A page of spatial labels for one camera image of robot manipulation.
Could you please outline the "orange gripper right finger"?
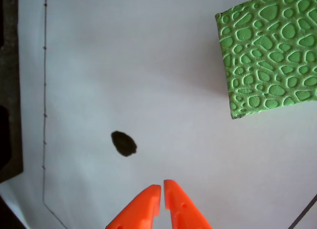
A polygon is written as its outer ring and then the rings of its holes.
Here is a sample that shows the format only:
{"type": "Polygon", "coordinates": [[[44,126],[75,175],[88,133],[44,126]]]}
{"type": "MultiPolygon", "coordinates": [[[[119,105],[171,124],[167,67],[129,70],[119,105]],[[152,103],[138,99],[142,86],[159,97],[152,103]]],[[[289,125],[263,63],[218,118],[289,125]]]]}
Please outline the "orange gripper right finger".
{"type": "Polygon", "coordinates": [[[190,197],[171,179],[164,180],[165,208],[170,211],[173,229],[212,229],[190,197]]]}

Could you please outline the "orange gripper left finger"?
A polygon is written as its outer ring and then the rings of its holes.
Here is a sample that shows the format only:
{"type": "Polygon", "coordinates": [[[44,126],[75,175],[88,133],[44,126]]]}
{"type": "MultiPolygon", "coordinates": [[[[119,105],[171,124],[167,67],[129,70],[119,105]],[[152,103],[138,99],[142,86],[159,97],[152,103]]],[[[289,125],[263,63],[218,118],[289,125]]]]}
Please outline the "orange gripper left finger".
{"type": "Polygon", "coordinates": [[[150,185],[140,192],[107,226],[107,229],[152,229],[159,215],[161,186],[150,185]]]}

